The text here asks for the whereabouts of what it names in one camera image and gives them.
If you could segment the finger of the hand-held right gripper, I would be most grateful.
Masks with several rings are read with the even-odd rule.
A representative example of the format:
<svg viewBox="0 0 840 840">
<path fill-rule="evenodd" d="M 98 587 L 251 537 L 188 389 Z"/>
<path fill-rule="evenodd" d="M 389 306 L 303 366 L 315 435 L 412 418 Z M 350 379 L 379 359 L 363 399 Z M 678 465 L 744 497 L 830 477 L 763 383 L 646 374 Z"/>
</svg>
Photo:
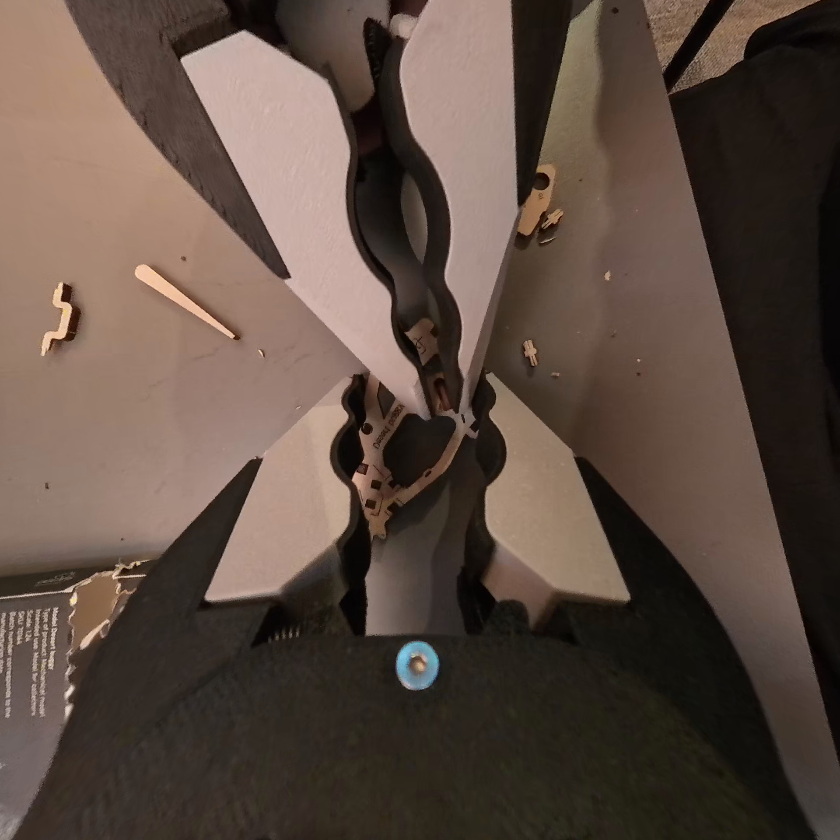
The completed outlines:
<svg viewBox="0 0 840 840">
<path fill-rule="evenodd" d="M 427 2 L 386 54 L 385 130 L 419 191 L 450 405 L 470 410 L 518 221 L 510 2 Z"/>
<path fill-rule="evenodd" d="M 241 30 L 182 67 L 287 269 L 287 285 L 413 413 L 432 410 L 398 339 L 389 277 L 354 206 L 358 156 L 331 80 Z"/>
</svg>

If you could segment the person's dark clothing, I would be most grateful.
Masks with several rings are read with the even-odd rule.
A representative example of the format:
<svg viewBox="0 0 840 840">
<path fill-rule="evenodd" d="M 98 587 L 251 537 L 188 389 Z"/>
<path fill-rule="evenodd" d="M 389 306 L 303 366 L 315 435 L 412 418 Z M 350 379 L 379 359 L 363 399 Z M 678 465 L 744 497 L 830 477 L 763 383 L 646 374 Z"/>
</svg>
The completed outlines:
<svg viewBox="0 0 840 840">
<path fill-rule="evenodd" d="M 838 754 L 839 2 L 670 104 Z"/>
</svg>

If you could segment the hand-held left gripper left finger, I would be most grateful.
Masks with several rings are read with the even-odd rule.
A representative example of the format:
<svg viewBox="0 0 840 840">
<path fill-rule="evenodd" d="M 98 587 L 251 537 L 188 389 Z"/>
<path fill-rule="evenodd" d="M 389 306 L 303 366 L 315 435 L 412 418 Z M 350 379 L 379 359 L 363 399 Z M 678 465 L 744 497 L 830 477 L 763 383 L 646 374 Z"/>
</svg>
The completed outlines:
<svg viewBox="0 0 840 840">
<path fill-rule="evenodd" d="M 343 378 L 260 457 L 208 602 L 270 600 L 294 625 L 336 608 L 365 630 L 371 536 L 352 482 L 364 387 L 362 375 Z"/>
</svg>

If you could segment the torn black printed box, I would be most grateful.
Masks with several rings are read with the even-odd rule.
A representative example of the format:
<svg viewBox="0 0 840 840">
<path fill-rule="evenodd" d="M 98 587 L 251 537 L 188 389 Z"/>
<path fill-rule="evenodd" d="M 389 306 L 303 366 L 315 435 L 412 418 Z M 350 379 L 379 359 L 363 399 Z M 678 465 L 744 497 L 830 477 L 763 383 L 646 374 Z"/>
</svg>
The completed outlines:
<svg viewBox="0 0 840 840">
<path fill-rule="evenodd" d="M 48 762 L 94 649 L 155 559 L 2 579 L 2 770 Z"/>
</svg>

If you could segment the small engraved wooden model part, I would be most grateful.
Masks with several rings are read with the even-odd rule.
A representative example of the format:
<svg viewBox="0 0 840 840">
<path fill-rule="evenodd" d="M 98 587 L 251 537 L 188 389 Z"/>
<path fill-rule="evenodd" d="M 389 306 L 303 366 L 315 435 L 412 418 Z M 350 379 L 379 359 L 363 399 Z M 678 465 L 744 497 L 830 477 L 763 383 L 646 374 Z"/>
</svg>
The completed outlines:
<svg viewBox="0 0 840 840">
<path fill-rule="evenodd" d="M 421 318 L 407 331 L 421 366 L 421 379 L 429 412 L 439 416 L 452 410 L 443 362 L 438 348 L 438 327 L 430 318 Z"/>
</svg>

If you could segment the slotted wooden link piece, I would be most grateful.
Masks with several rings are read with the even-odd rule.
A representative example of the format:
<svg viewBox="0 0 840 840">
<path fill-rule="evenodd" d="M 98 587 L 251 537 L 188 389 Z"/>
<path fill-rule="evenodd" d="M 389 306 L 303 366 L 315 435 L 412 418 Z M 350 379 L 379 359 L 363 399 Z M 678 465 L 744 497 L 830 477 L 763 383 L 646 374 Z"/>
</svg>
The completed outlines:
<svg viewBox="0 0 840 840">
<path fill-rule="evenodd" d="M 531 237 L 537 230 L 552 202 L 557 168 L 554 164 L 540 164 L 534 176 L 532 189 L 522 205 L 517 233 L 523 238 Z"/>
</svg>

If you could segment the wooden model frame with cutouts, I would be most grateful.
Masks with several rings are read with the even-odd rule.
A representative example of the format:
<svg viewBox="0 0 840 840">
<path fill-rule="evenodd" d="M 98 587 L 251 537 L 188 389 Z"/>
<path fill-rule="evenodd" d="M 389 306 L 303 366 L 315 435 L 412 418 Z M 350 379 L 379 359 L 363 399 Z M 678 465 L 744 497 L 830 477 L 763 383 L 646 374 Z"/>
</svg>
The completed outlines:
<svg viewBox="0 0 840 840">
<path fill-rule="evenodd" d="M 477 436 L 473 411 L 444 411 L 431 420 L 399 401 L 383 408 L 384 386 L 369 374 L 364 382 L 362 461 L 353 477 L 373 539 L 384 539 L 399 508 L 433 485 L 452 466 L 468 438 Z"/>
</svg>

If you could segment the tapered wooden pointer piece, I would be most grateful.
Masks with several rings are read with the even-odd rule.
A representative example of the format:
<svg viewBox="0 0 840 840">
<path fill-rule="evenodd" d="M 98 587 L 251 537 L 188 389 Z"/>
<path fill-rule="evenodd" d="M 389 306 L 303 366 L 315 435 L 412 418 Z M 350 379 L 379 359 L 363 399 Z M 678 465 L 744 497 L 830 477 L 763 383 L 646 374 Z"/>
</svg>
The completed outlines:
<svg viewBox="0 0 840 840">
<path fill-rule="evenodd" d="M 222 333 L 226 338 L 234 341 L 239 340 L 239 336 L 237 336 L 236 333 L 215 319 L 213 315 L 200 307 L 193 299 L 189 298 L 183 291 L 172 285 L 170 281 L 165 279 L 150 266 L 145 264 L 136 266 L 134 275 L 145 286 L 161 294 L 164 298 L 173 302 L 184 311 L 191 313 L 194 317 L 198 318 L 206 325 Z"/>
</svg>

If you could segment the thin black rod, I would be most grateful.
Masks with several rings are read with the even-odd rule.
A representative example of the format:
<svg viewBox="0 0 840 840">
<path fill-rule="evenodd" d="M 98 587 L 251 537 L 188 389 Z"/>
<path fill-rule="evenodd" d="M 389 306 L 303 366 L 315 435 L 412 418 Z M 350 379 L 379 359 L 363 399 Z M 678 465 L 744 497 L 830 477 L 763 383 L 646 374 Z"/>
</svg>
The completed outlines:
<svg viewBox="0 0 840 840">
<path fill-rule="evenodd" d="M 734 3 L 734 1 L 708 1 L 702 8 L 697 20 L 663 72 L 667 93 L 676 89 L 677 83 L 683 77 L 689 65 L 697 58 L 701 48 L 706 44 Z"/>
</svg>

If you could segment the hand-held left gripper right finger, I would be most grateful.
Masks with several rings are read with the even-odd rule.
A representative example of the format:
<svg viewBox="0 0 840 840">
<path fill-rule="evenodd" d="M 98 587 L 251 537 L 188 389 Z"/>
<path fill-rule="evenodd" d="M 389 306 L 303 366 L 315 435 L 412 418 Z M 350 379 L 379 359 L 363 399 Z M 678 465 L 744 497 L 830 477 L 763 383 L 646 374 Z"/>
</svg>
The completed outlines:
<svg viewBox="0 0 840 840">
<path fill-rule="evenodd" d="M 467 530 L 476 623 L 503 603 L 532 631 L 568 603 L 630 603 L 571 448 L 492 373 L 481 376 L 474 408 L 484 480 Z"/>
</svg>

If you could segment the stepped wooden bracket piece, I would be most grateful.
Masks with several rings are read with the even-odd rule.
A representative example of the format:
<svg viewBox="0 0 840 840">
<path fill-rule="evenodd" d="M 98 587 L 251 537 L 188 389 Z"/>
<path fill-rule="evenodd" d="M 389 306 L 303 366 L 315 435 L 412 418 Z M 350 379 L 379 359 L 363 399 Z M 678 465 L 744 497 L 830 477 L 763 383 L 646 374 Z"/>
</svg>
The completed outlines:
<svg viewBox="0 0 840 840">
<path fill-rule="evenodd" d="M 54 290 L 52 306 L 59 311 L 57 326 L 45 332 L 40 344 L 40 356 L 47 356 L 57 343 L 73 341 L 77 335 L 80 310 L 72 301 L 72 286 L 66 282 L 59 282 Z"/>
</svg>

